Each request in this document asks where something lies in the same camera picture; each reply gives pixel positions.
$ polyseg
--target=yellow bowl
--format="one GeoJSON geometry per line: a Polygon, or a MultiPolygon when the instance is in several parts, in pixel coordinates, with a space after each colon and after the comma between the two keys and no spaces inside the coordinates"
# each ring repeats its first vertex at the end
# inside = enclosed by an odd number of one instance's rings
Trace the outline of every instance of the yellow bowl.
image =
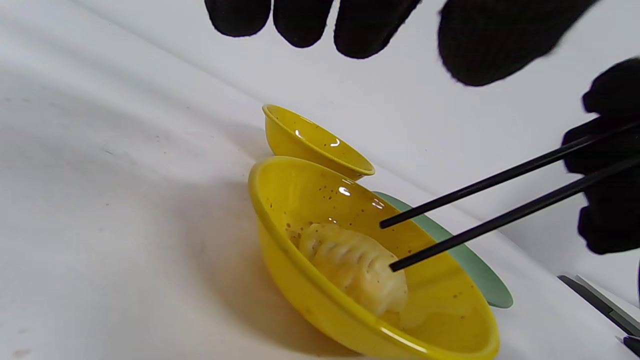
{"type": "Polygon", "coordinates": [[[320,331],[356,352],[387,359],[496,356],[500,340],[493,314],[449,254],[405,270],[410,299],[400,329],[336,288],[289,237],[310,222],[336,222],[371,236],[399,258],[435,243],[413,222],[380,229],[380,220],[398,213],[393,206],[337,172],[286,156],[254,165],[249,189],[269,272],[287,300],[320,331]]]}
{"type": "Polygon", "coordinates": [[[274,155],[309,160],[355,181],[376,173],[367,158],[316,123],[276,105],[262,111],[274,155]]]}

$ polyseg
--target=white backdrop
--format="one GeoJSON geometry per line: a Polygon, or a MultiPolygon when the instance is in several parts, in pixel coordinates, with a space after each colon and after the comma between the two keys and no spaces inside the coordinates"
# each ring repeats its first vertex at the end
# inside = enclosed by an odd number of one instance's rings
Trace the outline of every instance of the white backdrop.
{"type": "MultiPolygon", "coordinates": [[[[567,129],[591,118],[580,103],[591,80],[640,51],[640,2],[601,1],[550,56],[505,81],[465,88],[438,59],[442,0],[424,1],[389,47],[364,61],[335,51],[332,24],[318,44],[300,50],[271,22],[255,37],[225,38],[199,0],[74,1],[254,99],[299,111],[437,194],[557,147],[567,129]]],[[[575,178],[556,164],[456,206],[487,219],[575,178]]],[[[639,253],[590,254],[576,233],[583,205],[575,197],[502,232],[555,274],[580,272],[636,303],[639,253]]]]}
{"type": "MultiPolygon", "coordinates": [[[[562,52],[478,90],[438,62],[439,3],[384,53],[353,61],[329,38],[293,49],[270,25],[225,38],[200,0],[0,0],[0,359],[340,357],[259,261],[246,175],[269,154],[260,105],[340,134],[380,170],[363,183],[417,204],[432,195],[408,182],[444,193],[557,146],[589,118],[580,94],[631,55],[611,35],[633,30],[635,5],[606,6],[562,52]]],[[[488,218],[573,178],[556,166],[456,207],[488,218]]],[[[635,302],[637,254],[590,256],[575,234],[581,205],[504,233],[555,274],[635,302]]],[[[454,207],[433,216],[454,232],[477,224],[454,207]]],[[[502,234],[470,246],[515,298],[493,310],[498,359],[635,357],[619,328],[502,234]]]]}

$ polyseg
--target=black chopstick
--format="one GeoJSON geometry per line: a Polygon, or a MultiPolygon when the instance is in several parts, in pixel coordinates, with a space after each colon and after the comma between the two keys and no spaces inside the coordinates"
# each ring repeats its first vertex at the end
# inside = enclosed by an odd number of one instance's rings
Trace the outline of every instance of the black chopstick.
{"type": "Polygon", "coordinates": [[[409,266],[412,266],[420,261],[426,260],[432,256],[436,256],[458,245],[462,245],[470,240],[473,240],[478,236],[489,233],[490,231],[496,230],[516,220],[520,220],[521,218],[526,217],[527,215],[531,215],[537,211],[540,211],[562,200],[565,200],[571,196],[574,196],[584,191],[585,188],[597,183],[598,181],[601,181],[606,177],[615,175],[623,170],[626,170],[638,164],[640,164],[640,154],[636,154],[635,156],[632,156],[629,159],[623,160],[619,163],[611,165],[610,167],[606,167],[597,172],[594,172],[593,174],[585,176],[582,179],[576,180],[570,184],[562,186],[557,190],[554,190],[546,195],[538,197],[537,199],[530,201],[527,204],[519,206],[485,223],[482,223],[476,227],[472,227],[471,229],[463,231],[462,233],[456,236],[448,238],[433,246],[430,246],[426,249],[415,252],[405,258],[397,260],[391,263],[391,265],[389,266],[391,270],[394,272],[402,270],[409,266]]]}
{"type": "Polygon", "coordinates": [[[418,215],[437,209],[441,206],[448,205],[452,202],[458,201],[460,199],[464,199],[465,197],[471,196],[475,193],[479,193],[483,190],[492,188],[498,184],[505,183],[506,181],[515,179],[518,176],[522,176],[526,173],[532,172],[534,170],[537,170],[539,168],[545,167],[549,164],[562,160],[573,151],[576,151],[587,145],[600,141],[604,138],[608,138],[612,135],[618,134],[622,131],[629,130],[636,126],[640,126],[640,120],[629,122],[607,133],[582,137],[574,142],[571,142],[562,147],[559,147],[556,150],[553,150],[546,154],[538,156],[537,158],[533,158],[522,164],[516,165],[505,171],[499,172],[498,174],[487,177],[486,179],[480,180],[474,184],[468,185],[462,189],[456,190],[452,193],[448,193],[447,195],[443,195],[437,199],[433,199],[420,206],[406,210],[388,219],[382,220],[380,222],[380,227],[382,229],[392,227],[394,225],[400,224],[401,222],[413,219],[418,215]]]}

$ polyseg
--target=brown speck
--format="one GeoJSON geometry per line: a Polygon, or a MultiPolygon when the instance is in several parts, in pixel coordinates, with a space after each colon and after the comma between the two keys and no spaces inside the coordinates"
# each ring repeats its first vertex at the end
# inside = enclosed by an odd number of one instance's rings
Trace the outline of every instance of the brown speck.
{"type": "Polygon", "coordinates": [[[21,350],[16,350],[13,353],[13,357],[16,359],[24,359],[25,357],[27,357],[29,354],[31,353],[31,349],[30,348],[23,348],[21,350]]]}

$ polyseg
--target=black glove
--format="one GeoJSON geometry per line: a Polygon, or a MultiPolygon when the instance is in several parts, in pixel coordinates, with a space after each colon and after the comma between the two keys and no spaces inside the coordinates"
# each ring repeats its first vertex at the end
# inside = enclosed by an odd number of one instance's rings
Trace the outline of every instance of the black glove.
{"type": "MultiPolygon", "coordinates": [[[[569,130],[563,144],[640,119],[640,59],[629,59],[599,75],[582,97],[598,117],[569,130]]],[[[567,170],[590,174],[640,153],[640,127],[585,147],[565,160],[567,170]]],[[[578,232],[597,254],[640,247],[640,167],[612,176],[585,192],[578,232]]]]}
{"type": "MultiPolygon", "coordinates": [[[[596,0],[448,0],[441,11],[438,47],[449,72],[482,86],[549,53],[596,0]]],[[[333,0],[275,0],[273,22],[295,47],[320,40],[333,0]]],[[[341,0],[333,39],[340,53],[368,58],[384,49],[420,0],[341,0]]],[[[224,35],[258,33],[271,0],[205,0],[224,35]]]]}
{"type": "MultiPolygon", "coordinates": [[[[438,48],[458,81],[484,86],[504,79],[551,52],[597,0],[448,0],[441,11],[438,48]]],[[[205,0],[214,27],[232,37],[256,34],[270,0],[205,0]]],[[[273,21],[293,46],[308,47],[323,34],[333,0],[275,0],[273,21]]],[[[367,58],[389,43],[419,0],[341,0],[334,42],[350,58],[367,58]]],[[[584,107],[607,117],[569,130],[563,143],[640,117],[640,60],[627,60],[598,76],[584,107]]],[[[566,161],[570,172],[590,174],[640,151],[640,129],[586,147],[566,161]]],[[[579,232],[598,254],[640,247],[640,168],[585,191],[579,232]]]]}

